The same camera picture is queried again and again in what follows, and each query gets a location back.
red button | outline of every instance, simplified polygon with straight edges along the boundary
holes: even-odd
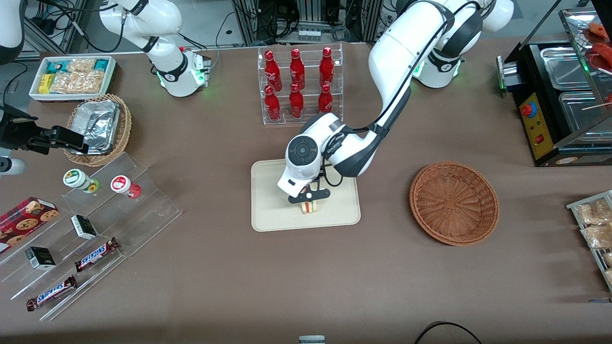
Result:
[[[523,116],[527,117],[527,116],[529,116],[533,112],[533,110],[534,110],[533,107],[531,107],[531,105],[527,104],[527,105],[524,105],[521,108],[521,114]]]

wicker basket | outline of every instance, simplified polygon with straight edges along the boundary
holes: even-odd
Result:
[[[421,227],[454,246],[483,241],[495,228],[499,202],[473,168],[451,161],[423,168],[410,186],[410,208]]]
[[[120,156],[121,153],[124,152],[127,142],[130,139],[130,130],[132,129],[132,115],[130,114],[130,109],[127,108],[121,98],[113,94],[99,95],[92,99],[86,100],[86,102],[101,102],[103,100],[112,100],[121,106],[121,113],[119,114],[119,123],[117,124],[117,134],[115,135],[113,150],[107,155],[78,155],[64,150],[64,153],[68,159],[70,159],[70,161],[80,165],[100,167],[113,161],[116,157]],[[68,120],[68,128],[72,126],[72,121],[74,120],[76,113],[77,109],[74,109],[70,119]]]

beige tray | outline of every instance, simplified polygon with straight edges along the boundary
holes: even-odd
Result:
[[[329,187],[322,180],[321,188],[330,189],[332,195],[317,201],[316,212],[303,214],[301,205],[290,204],[287,194],[276,185],[284,170],[284,159],[258,161],[251,167],[251,225],[254,230],[296,230],[359,222],[361,212],[355,178],[344,178],[338,187]],[[327,173],[332,183],[340,180],[333,167],[328,167]]]

emergency stop button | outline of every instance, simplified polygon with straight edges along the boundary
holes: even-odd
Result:
[[[529,102],[521,107],[521,114],[527,118],[533,118],[537,113],[537,105],[534,102]]]

yellow panel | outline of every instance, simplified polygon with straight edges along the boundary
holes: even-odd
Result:
[[[535,115],[532,118],[523,116],[522,113],[523,107],[529,105],[530,103],[535,104],[536,107]],[[534,157],[536,159],[539,159],[543,157],[546,153],[552,151],[554,145],[553,140],[550,138],[550,133],[548,132],[546,121],[544,121],[544,116],[542,116],[542,111],[540,110],[540,103],[537,101],[536,94],[533,93],[529,98],[527,98],[527,100],[525,100],[521,104],[518,109],[519,111],[521,111],[521,118],[523,119],[523,123],[525,124],[525,131],[527,132],[527,137],[529,138],[529,145],[531,146],[531,151],[534,153]]]

